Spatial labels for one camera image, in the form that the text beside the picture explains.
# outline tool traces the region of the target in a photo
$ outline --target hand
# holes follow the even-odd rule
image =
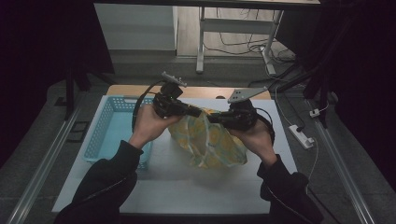
[[[276,162],[277,158],[268,127],[261,120],[257,120],[256,125],[247,131],[228,131],[231,135],[239,138],[247,149],[258,155],[265,167],[268,168]]]
[[[182,118],[182,116],[171,116],[162,119],[155,113],[153,105],[143,105],[137,113],[134,132],[129,139],[129,144],[142,148],[147,142],[159,137],[169,125]]]

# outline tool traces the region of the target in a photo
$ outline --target black sleeve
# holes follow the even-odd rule
[[[263,179],[261,197],[271,202],[270,217],[276,223],[320,223],[323,215],[305,193],[308,178],[292,175],[279,155],[268,170],[261,164],[257,175]]]
[[[97,161],[85,174],[72,203],[58,214],[55,223],[118,223],[119,208],[136,184],[142,153],[121,141],[111,160]]]

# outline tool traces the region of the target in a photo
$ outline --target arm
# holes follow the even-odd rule
[[[306,176],[290,174],[276,155],[268,127],[258,120],[251,129],[229,130],[262,160],[257,175],[263,179],[261,197],[271,201],[270,217],[280,223],[320,223],[323,215],[306,195]]]
[[[141,148],[180,119],[162,119],[152,105],[143,105],[129,141],[120,142],[111,160],[99,160],[90,168],[79,184],[72,203],[59,213],[55,223],[118,223],[119,208],[136,184],[135,171],[143,153]]]

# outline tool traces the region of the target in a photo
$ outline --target patterned fabric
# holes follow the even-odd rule
[[[185,116],[168,128],[178,144],[191,153],[191,165],[218,168],[245,164],[248,149],[222,125],[209,122],[206,115],[217,111],[202,109],[199,118]]]

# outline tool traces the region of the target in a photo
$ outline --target plastic basket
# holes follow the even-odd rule
[[[87,132],[83,159],[94,163],[100,159],[111,159],[117,152],[120,140],[128,141],[132,133],[132,114],[136,98],[124,96],[103,96]],[[145,98],[143,104],[151,104],[152,98]],[[152,142],[143,146],[137,170],[149,168]]]

